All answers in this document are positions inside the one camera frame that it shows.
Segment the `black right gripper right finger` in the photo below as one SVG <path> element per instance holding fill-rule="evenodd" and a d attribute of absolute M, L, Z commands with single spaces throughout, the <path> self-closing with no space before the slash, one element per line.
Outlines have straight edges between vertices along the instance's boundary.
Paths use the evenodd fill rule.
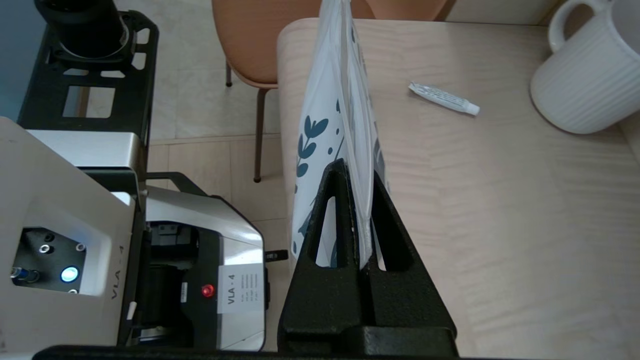
<path fill-rule="evenodd" d="M 369 261 L 375 335 L 384 351 L 455 351 L 457 327 L 389 192 L 374 174 Z"/>

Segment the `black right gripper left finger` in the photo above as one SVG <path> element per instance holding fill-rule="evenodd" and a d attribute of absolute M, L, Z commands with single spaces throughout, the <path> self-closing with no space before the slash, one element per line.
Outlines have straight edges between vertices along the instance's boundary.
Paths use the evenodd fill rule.
<path fill-rule="evenodd" d="M 329 200 L 334 199 L 337 265 L 317 256 Z M 326 167 L 278 324 L 281 353 L 360 353 L 365 324 L 359 233 L 349 171 L 339 159 Z"/>

